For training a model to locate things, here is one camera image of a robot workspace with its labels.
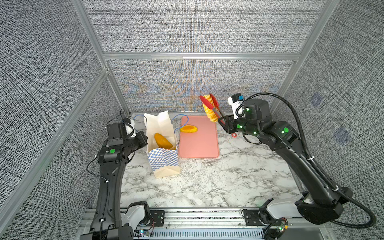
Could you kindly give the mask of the long brown baguette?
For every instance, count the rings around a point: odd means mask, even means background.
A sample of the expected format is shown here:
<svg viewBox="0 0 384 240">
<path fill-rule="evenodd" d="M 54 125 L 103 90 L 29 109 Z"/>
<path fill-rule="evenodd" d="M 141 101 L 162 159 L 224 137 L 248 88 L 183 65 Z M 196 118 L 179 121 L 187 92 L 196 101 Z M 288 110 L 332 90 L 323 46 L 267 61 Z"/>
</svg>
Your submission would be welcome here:
<svg viewBox="0 0 384 240">
<path fill-rule="evenodd" d="M 156 133 L 154 138 L 159 148 L 171 150 L 174 147 L 163 135 L 159 133 Z"/>
</svg>

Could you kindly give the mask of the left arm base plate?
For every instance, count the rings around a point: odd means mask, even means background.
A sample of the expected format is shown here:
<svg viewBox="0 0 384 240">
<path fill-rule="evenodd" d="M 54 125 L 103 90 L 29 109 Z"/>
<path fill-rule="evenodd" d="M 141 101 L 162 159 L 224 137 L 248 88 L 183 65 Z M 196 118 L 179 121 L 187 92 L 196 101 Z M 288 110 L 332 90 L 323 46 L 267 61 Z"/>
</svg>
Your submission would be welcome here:
<svg viewBox="0 0 384 240">
<path fill-rule="evenodd" d="M 165 222 L 165 211 L 164 210 L 150 210 L 151 217 L 148 221 L 144 220 L 143 223 L 139 223 L 138 227 L 163 227 Z"/>
</svg>

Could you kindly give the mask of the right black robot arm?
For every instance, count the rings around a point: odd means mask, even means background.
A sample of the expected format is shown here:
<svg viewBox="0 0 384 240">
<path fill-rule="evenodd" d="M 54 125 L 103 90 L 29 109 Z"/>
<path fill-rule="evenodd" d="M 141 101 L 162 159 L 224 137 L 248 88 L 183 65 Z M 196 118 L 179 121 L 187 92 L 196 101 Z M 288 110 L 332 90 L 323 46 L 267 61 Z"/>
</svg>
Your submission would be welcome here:
<svg viewBox="0 0 384 240">
<path fill-rule="evenodd" d="M 267 101 L 245 100 L 243 95 L 235 94 L 228 98 L 228 102 L 233 111 L 243 104 L 244 116 L 232 114 L 220 118 L 218 122 L 225 132 L 257 137 L 289 165 L 307 188 L 298 199 L 267 200 L 259 210 L 261 222 L 267 225 L 280 218 L 302 217 L 321 225 L 338 219 L 347 200 L 333 191 L 307 160 L 302 138 L 292 125 L 273 121 Z"/>
</svg>

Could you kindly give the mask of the red kitchen tongs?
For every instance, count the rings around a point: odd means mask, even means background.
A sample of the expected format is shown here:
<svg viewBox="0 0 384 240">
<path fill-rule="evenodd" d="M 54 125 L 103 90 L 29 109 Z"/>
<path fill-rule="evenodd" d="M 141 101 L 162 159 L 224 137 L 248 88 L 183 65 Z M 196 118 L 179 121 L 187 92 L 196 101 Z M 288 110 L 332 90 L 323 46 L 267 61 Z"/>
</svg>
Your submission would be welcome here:
<svg viewBox="0 0 384 240">
<path fill-rule="evenodd" d="M 231 134 L 233 138 L 237 137 L 237 133 L 231 125 L 234 122 L 233 115 L 224 115 L 220 110 L 220 105 L 213 94 L 199 96 L 205 113 L 212 123 L 219 123 L 226 133 Z"/>
</svg>

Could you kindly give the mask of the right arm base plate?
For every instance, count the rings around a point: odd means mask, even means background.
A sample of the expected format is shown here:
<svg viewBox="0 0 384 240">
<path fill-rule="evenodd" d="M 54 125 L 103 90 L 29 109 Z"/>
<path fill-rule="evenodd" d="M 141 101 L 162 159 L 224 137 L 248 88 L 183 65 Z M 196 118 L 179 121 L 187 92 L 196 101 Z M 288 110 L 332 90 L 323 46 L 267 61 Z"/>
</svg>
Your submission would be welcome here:
<svg viewBox="0 0 384 240">
<path fill-rule="evenodd" d="M 284 226 L 288 224 L 286 219 L 275 219 L 267 210 L 242 209 L 241 215 L 246 222 L 246 226 L 268 226 L 270 224 L 273 224 L 273 226 Z"/>
</svg>

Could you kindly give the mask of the blue checkered paper bag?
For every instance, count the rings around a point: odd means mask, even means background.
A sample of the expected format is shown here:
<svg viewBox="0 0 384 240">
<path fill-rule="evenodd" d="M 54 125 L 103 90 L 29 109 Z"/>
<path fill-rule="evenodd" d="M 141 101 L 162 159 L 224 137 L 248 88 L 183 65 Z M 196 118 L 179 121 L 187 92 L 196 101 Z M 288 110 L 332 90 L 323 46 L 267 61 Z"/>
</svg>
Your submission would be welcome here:
<svg viewBox="0 0 384 240">
<path fill-rule="evenodd" d="M 155 178 L 163 178 L 181 173 L 178 155 L 178 142 L 168 111 L 158 115 L 143 114 L 148 137 L 147 158 Z M 171 150 L 159 148 L 154 135 L 163 135 L 174 147 Z"/>
</svg>

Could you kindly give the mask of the ridged yellow bread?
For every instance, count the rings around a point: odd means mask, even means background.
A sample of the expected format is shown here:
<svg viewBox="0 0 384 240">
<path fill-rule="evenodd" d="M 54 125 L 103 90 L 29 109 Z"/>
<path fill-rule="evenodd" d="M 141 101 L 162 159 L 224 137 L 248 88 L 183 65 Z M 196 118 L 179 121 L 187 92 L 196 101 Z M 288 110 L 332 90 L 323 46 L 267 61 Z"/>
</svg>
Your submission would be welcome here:
<svg viewBox="0 0 384 240">
<path fill-rule="evenodd" d="M 216 123 L 218 121 L 218 115 L 216 114 L 216 105 L 213 97 L 211 95 L 200 96 L 201 102 L 203 103 L 203 108 L 205 113 L 211 122 Z"/>
</svg>

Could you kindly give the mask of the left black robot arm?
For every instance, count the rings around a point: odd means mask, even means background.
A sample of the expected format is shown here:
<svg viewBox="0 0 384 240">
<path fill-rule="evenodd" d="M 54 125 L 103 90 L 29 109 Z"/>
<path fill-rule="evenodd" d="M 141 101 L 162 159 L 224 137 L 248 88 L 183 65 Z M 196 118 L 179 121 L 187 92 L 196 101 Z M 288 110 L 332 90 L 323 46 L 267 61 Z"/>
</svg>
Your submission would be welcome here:
<svg viewBox="0 0 384 240">
<path fill-rule="evenodd" d="M 126 212 L 121 212 L 122 181 L 126 165 L 147 145 L 148 137 L 142 131 L 136 133 L 134 122 L 128 119 L 106 129 L 108 138 L 95 157 L 100 166 L 96 212 L 89 232 L 80 239 L 132 240 L 137 226 L 150 223 L 151 214 L 145 201 L 130 204 Z"/>
</svg>

